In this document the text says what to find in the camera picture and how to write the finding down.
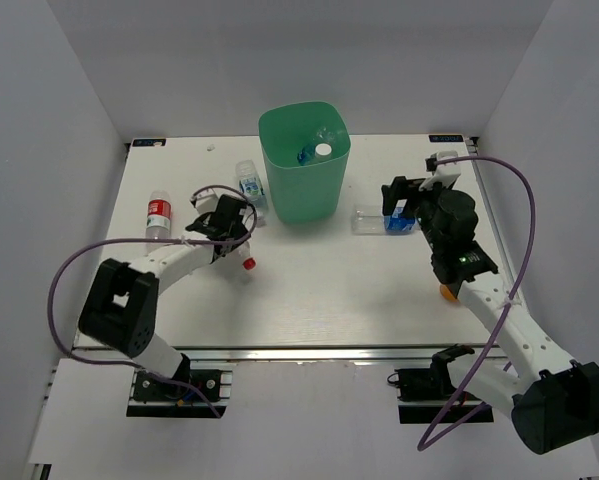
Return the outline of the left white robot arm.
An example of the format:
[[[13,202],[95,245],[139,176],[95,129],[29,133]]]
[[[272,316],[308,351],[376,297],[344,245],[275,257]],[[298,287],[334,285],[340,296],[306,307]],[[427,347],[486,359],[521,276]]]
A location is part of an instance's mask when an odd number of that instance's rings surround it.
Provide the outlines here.
[[[156,387],[178,399],[190,387],[190,360],[155,333],[159,297],[196,270],[236,254],[255,265],[248,240],[255,207],[240,197],[195,198],[198,217],[183,234],[131,262],[103,261],[78,320],[80,333],[156,375]]]

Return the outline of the crushed bottle red label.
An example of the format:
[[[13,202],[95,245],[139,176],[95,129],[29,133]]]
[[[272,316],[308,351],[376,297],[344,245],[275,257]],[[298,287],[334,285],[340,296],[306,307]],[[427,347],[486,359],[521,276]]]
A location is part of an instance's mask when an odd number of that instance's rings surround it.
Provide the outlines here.
[[[218,262],[220,267],[228,272],[250,271],[257,265],[251,253],[250,243],[242,243]]]

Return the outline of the crushed bottle blue label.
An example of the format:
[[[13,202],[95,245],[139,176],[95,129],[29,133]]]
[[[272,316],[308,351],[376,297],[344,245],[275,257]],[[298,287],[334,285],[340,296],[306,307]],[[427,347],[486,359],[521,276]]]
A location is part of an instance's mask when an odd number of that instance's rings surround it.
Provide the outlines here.
[[[321,127],[315,131],[312,137],[307,143],[301,148],[297,154],[297,162],[300,166],[308,166],[313,164],[322,163],[333,158],[334,145],[336,140],[336,133],[326,127]],[[332,154],[329,158],[320,160],[314,156],[314,148],[319,143],[328,143],[332,147]]]

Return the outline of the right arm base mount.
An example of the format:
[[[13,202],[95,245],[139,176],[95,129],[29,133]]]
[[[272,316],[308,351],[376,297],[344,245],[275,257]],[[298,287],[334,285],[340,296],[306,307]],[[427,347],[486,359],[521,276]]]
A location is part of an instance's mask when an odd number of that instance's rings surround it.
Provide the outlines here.
[[[434,420],[455,391],[449,380],[447,365],[465,355],[474,356],[475,350],[466,345],[453,345],[434,354],[428,367],[396,369],[386,378],[387,384],[398,391],[401,425],[423,425]],[[442,424],[452,424],[473,409],[477,412],[467,420],[468,423],[493,423],[492,409],[480,408],[480,403],[481,400],[471,393],[462,393],[443,417]]]

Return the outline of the clear bottle blue label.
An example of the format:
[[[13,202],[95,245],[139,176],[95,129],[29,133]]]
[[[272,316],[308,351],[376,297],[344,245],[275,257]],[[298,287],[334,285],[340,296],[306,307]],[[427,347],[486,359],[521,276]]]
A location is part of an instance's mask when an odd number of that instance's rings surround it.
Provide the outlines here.
[[[351,229],[355,235],[400,236],[408,235],[418,228],[415,219],[401,216],[403,202],[398,203],[391,215],[382,213],[381,205],[361,205],[354,207]]]

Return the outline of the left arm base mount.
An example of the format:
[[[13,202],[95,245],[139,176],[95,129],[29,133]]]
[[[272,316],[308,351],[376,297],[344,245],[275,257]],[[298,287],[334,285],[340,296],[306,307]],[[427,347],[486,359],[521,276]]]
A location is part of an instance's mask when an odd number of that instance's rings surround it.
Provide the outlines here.
[[[126,407],[129,418],[219,419],[228,406],[233,369],[226,362],[192,361],[176,384],[144,370],[134,372]]]

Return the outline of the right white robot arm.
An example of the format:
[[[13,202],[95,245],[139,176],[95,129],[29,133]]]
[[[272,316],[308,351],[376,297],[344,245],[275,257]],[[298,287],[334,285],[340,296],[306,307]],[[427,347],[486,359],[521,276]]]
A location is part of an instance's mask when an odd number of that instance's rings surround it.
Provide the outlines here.
[[[514,369],[480,366],[473,348],[455,345],[433,356],[432,390],[451,399],[466,388],[507,416],[535,454],[599,433],[599,366],[578,362],[509,299],[496,263],[475,239],[473,198],[452,184],[404,176],[381,193],[385,214],[404,204],[402,217],[419,224],[430,246],[435,276],[494,335]]]

